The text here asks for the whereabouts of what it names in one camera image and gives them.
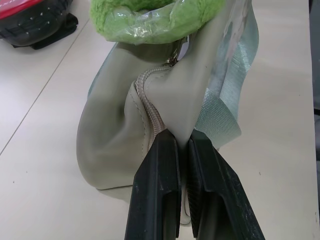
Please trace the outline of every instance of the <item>clear plastic wrap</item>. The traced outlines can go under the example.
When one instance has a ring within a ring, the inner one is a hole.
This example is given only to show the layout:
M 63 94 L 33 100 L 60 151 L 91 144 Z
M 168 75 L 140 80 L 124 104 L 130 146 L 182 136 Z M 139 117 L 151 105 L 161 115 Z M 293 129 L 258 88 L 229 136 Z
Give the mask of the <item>clear plastic wrap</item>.
M 166 44 L 197 31 L 224 3 L 225 0 L 92 0 L 90 15 L 97 32 L 108 41 Z

